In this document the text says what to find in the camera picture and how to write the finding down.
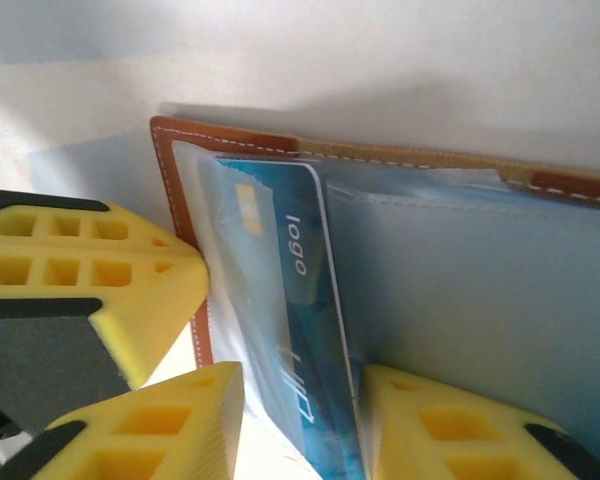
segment blue card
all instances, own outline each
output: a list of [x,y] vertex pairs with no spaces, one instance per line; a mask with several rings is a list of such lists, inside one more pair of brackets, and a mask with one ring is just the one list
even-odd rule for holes
[[[292,395],[293,400],[285,405],[288,411],[281,412],[279,402],[266,398],[265,409],[322,478],[363,479],[351,372],[317,174],[305,164],[230,159],[219,163],[243,174],[232,177],[226,171],[216,171],[213,177],[223,179],[215,184],[215,195],[221,196],[225,205],[218,210],[235,211],[237,204],[240,211],[242,225],[225,234],[224,241],[230,238],[241,245],[240,257],[234,256],[238,258],[241,276],[250,277],[245,282],[252,284],[249,291],[253,292],[254,283],[264,285],[281,273],[280,292],[286,315],[272,318],[270,309],[254,306],[262,303],[261,295],[270,295],[275,290],[276,286],[270,284],[266,291],[254,293],[246,302],[251,313],[245,316],[254,318],[242,326],[247,350],[254,350],[249,352],[252,363],[263,364],[263,358],[267,358],[266,363],[278,363],[271,370],[268,369],[271,365],[255,368],[260,390],[275,391],[271,385],[279,377],[286,393]],[[231,188],[229,180],[234,183]],[[272,192],[273,212],[264,208],[268,192]],[[223,217],[223,229],[227,228],[228,218]],[[269,239],[267,245],[277,244],[279,263],[278,259],[267,261],[265,257],[271,252],[264,253],[253,242],[260,239],[262,244],[271,234],[277,238],[273,242]],[[281,272],[271,271],[276,268]],[[245,332],[253,328],[261,329],[258,335]],[[271,330],[285,332],[271,334]],[[270,340],[262,342],[265,337]],[[265,355],[263,350],[267,349],[270,352]],[[292,427],[286,427],[288,422],[283,419],[289,416],[299,420],[300,435],[289,431]]]

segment card slot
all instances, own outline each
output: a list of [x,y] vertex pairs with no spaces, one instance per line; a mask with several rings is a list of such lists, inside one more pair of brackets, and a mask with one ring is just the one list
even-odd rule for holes
[[600,457],[600,209],[376,180],[328,180],[355,364],[535,411]]
[[180,174],[210,271],[214,358],[243,363],[247,409],[318,473],[361,478],[317,178],[176,151],[190,160]]

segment white surface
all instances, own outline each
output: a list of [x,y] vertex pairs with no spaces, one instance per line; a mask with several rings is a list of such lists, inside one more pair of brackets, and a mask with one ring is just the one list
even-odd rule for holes
[[195,369],[196,359],[193,354],[193,337],[191,336],[191,326],[187,325],[144,386],[148,387],[178,375],[192,372]]
[[319,480],[311,466],[261,427],[251,416],[242,417],[235,480]]
[[0,440],[0,463],[5,463],[30,441],[31,436],[25,432],[20,432],[19,435]]
[[159,112],[600,170],[600,0],[0,0],[0,188],[168,226]]

